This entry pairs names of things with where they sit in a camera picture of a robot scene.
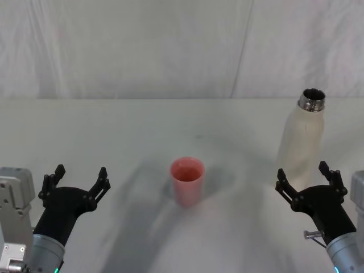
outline table surface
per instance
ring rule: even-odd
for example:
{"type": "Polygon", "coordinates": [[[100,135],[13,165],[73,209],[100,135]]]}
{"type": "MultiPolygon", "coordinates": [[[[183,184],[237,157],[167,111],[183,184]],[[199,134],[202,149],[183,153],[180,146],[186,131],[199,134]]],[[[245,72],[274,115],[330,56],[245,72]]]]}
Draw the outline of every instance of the table surface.
{"type": "MultiPolygon", "coordinates": [[[[320,160],[350,188],[364,168],[364,99],[329,98],[320,160]]],[[[59,186],[89,189],[102,166],[111,190],[81,216],[62,272],[333,272],[315,230],[274,190],[291,99],[0,101],[0,166],[24,167],[35,190],[64,164],[59,186]],[[205,163],[204,199],[175,204],[171,162],[205,163]]],[[[325,180],[315,170],[315,183],[325,180]]],[[[353,203],[344,208],[356,223],[353,203]]],[[[43,211],[32,202],[31,219],[43,211]]]]}

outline bottle opening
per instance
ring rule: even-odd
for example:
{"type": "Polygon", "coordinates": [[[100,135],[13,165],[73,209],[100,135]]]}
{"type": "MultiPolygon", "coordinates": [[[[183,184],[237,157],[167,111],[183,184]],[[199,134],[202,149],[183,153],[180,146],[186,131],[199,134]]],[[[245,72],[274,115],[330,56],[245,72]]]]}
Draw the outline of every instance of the bottle opening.
{"type": "Polygon", "coordinates": [[[325,93],[316,88],[306,89],[303,91],[303,95],[313,101],[322,101],[325,99],[325,93]]]}
{"type": "Polygon", "coordinates": [[[325,93],[320,89],[306,89],[298,100],[298,106],[308,112],[319,112],[325,107],[325,97],[325,93]]]}

